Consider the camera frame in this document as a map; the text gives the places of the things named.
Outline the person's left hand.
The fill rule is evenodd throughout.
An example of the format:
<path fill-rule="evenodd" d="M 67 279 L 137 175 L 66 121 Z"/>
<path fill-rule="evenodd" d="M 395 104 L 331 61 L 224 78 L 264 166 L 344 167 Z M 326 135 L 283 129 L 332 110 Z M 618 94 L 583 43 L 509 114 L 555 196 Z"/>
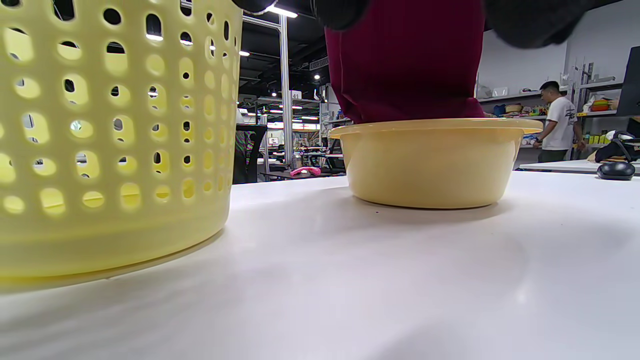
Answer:
<path fill-rule="evenodd" d="M 323 27 L 344 32 L 365 18 L 373 0 L 311 0 Z M 498 38 L 519 49 L 539 49 L 569 39 L 583 16 L 603 0 L 472 0 Z"/>

